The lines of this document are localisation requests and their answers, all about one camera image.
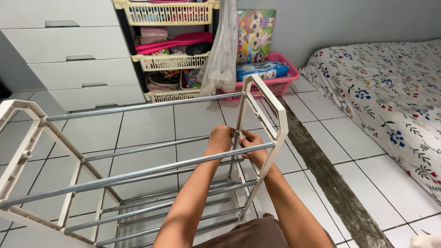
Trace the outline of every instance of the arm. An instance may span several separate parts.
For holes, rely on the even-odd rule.
[[[229,151],[234,128],[217,126],[211,131],[204,156]],[[221,159],[200,163],[185,182],[156,236],[153,248],[192,247],[196,228],[207,200],[208,188]]]
[[[240,137],[242,147],[263,144],[260,136],[246,130],[242,130],[242,133],[246,136]],[[242,157],[251,159],[260,169],[267,154],[263,149],[243,154]],[[333,247],[324,229],[291,189],[276,164],[271,165],[264,181],[289,247]]]

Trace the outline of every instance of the white tile floor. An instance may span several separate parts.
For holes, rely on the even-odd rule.
[[[294,114],[303,122],[330,161],[335,164],[338,172],[396,248],[408,247],[412,236],[425,235],[421,229],[432,234],[440,234],[441,206],[432,200],[369,136],[345,117],[336,106],[322,97],[303,76],[292,83],[287,92],[288,94],[285,94],[283,98]],[[41,104],[43,110],[49,115],[65,113],[45,91],[34,94],[18,93],[14,94],[12,98],[35,100],[38,104]],[[265,101],[257,99],[257,102],[262,110],[266,111],[271,124],[277,128],[277,119]],[[66,136],[88,157],[134,149],[146,146],[146,144],[207,135],[218,124],[235,126],[238,103],[238,101],[206,101],[174,107],[71,119],[61,121],[57,123],[57,126],[64,128],[63,132]],[[11,159],[11,154],[19,145],[23,136],[22,132],[29,128],[30,123],[31,121],[28,121],[25,115],[18,113],[0,132],[0,173],[6,168],[6,164]],[[244,127],[260,135],[265,134],[251,111],[246,113]],[[347,138],[354,136],[357,137],[357,140],[363,140],[363,142],[353,143],[353,139]],[[108,177],[196,158],[201,156],[206,145],[207,141],[203,140],[113,159],[98,160],[92,164],[103,176]],[[64,186],[70,178],[73,166],[71,159],[65,155],[65,152],[56,144],[54,145],[49,137],[42,137],[34,150],[34,156],[27,163],[12,195],[25,195],[29,192],[40,192]],[[276,164],[284,173],[296,194],[320,224],[330,233],[338,247],[357,248],[357,244],[351,239],[351,235],[289,139],[282,146],[282,150],[276,158]],[[246,180],[254,179],[249,162],[242,162],[241,166]],[[227,173],[228,166],[220,167],[214,179],[223,179]],[[394,176],[386,177],[386,174],[393,174]],[[52,175],[57,175],[57,180],[50,180],[49,178],[53,178]],[[130,186],[121,185],[115,187],[115,190],[123,198],[130,198],[176,189],[182,187],[189,175],[190,173],[185,173],[178,176],[163,177],[158,180],[139,182]],[[91,178],[86,173],[83,173],[80,177],[81,182],[89,180]],[[97,192],[92,191],[80,193],[76,196],[75,200],[77,202],[74,201],[68,225],[87,222],[93,218],[96,203],[91,199],[96,198],[96,194]],[[208,207],[204,215],[236,207],[236,199],[232,193],[213,196],[209,201],[227,197],[231,197],[232,200]],[[42,200],[38,204],[26,203],[22,207],[43,217],[56,220],[60,212],[62,199],[63,197],[52,197]],[[105,202],[106,207],[112,207],[112,204],[114,204],[109,197],[106,198]],[[167,209],[147,213],[142,217],[164,211],[167,211]],[[257,216],[261,217],[264,213],[277,216],[266,188],[262,187],[254,200],[253,207],[249,209],[246,215],[246,220],[251,220]],[[235,215],[230,214],[209,219],[203,223],[201,222],[200,226],[232,218],[233,216]],[[151,222],[128,225],[120,229],[119,235],[128,235],[158,227],[163,220],[163,218],[159,218]],[[235,225],[237,223],[198,233],[194,243],[199,244],[225,233]],[[111,225],[100,227],[100,230],[99,240],[106,240],[115,236],[116,230],[112,229]],[[82,231],[82,234],[89,235],[89,232],[90,230],[86,229]],[[153,233],[119,242],[116,247],[129,248],[151,241],[155,236],[156,234]],[[56,240],[48,243],[48,238],[36,233],[33,229],[22,227],[18,223],[12,224],[3,219],[0,219],[0,242],[1,240],[0,248],[56,247],[54,245]]]

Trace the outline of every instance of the white drawer cabinet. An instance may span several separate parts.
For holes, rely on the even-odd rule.
[[[95,58],[129,58],[121,27],[4,29],[28,64]]]
[[[2,0],[0,29],[119,26],[112,0]]]
[[[138,83],[130,58],[29,64],[48,90]]]
[[[49,93],[66,111],[93,109],[104,105],[145,102],[139,83],[117,86],[90,86],[72,90],[50,90]]]

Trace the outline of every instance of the white plastic frame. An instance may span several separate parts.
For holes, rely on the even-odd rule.
[[[255,113],[256,118],[259,119],[262,127],[267,132],[269,138],[272,142],[274,142],[275,146],[270,148],[268,152],[268,156],[263,163],[262,169],[258,171],[255,168],[257,183],[251,189],[244,188],[247,200],[244,204],[245,209],[239,213],[239,218],[243,219],[245,213],[250,207],[253,198],[255,197],[257,190],[259,190],[260,185],[262,184],[271,164],[274,161],[276,154],[278,153],[280,147],[282,146],[287,134],[288,134],[288,122],[286,118],[286,111],[284,107],[280,104],[280,102],[276,99],[276,97],[272,94],[272,92],[268,89],[268,87],[264,84],[264,82],[256,75],[251,75],[244,80],[243,86],[243,97],[241,98],[239,105],[239,115],[237,120],[236,130],[238,131],[234,138],[233,149],[235,150],[239,144],[239,135],[242,134],[242,126],[245,117],[245,112],[247,105],[250,105],[251,109]],[[262,112],[262,110],[257,105],[256,101],[250,94],[251,83],[255,83],[255,85],[262,92],[262,95],[268,100],[268,103],[272,109],[274,109],[277,113],[277,118],[279,120],[279,130],[276,132],[274,128],[269,123],[268,119]],[[45,118],[47,115],[42,111],[40,107],[35,102],[30,101],[21,101],[21,100],[9,100],[4,101],[0,104],[0,130],[5,126],[7,120],[11,118],[12,114],[15,110],[24,110],[29,116],[34,120],[29,131],[27,132],[25,138],[22,143],[18,147],[15,152],[13,158],[8,164],[5,172],[2,177],[0,177],[0,202],[8,199],[11,190],[13,189],[17,179],[20,176],[26,162],[32,156],[32,150],[35,147],[36,142],[40,138],[43,130],[51,136],[58,145],[61,145],[62,148],[75,160],[75,169],[72,174],[72,178],[70,181],[70,185],[74,185],[78,183],[78,178],[80,176],[81,170],[84,169],[89,173],[92,178],[102,179],[103,177],[98,173],[98,171],[89,163],[84,160],[84,156],[73,146],[73,144],[66,138],[66,136],[58,129],[58,127],[53,122],[47,122]],[[246,183],[245,178],[243,176],[242,170],[238,163],[235,163],[235,166],[238,171],[238,176],[241,182]],[[231,177],[233,164],[230,165],[230,173],[229,177]],[[121,203],[121,198],[116,194],[116,192],[111,188],[102,188],[100,191],[100,197],[97,199],[97,212],[95,216],[95,220],[99,220],[101,218],[103,199],[105,193],[111,196],[117,203]],[[241,201],[239,200],[239,193],[235,191],[238,205],[239,207],[243,207]],[[98,226],[93,228],[93,234],[90,238],[80,236],[75,234],[74,232],[64,233],[64,228],[66,227],[66,222],[69,217],[69,212],[72,206],[72,201],[75,196],[75,192],[66,194],[65,201],[62,207],[62,211],[60,213],[60,218],[57,224],[50,222],[44,218],[38,217],[32,213],[29,213],[17,206],[12,206],[8,209],[0,209],[0,217],[9,219],[14,222],[19,222],[23,225],[30,226],[36,228],[40,231],[45,232],[46,234],[56,238],[62,239],[63,242],[74,242],[78,244],[80,247],[90,248],[96,247],[97,244],[97,234],[98,234]]]

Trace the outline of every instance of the mattress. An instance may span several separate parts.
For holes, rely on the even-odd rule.
[[[441,204],[441,40],[325,48],[299,71]]]

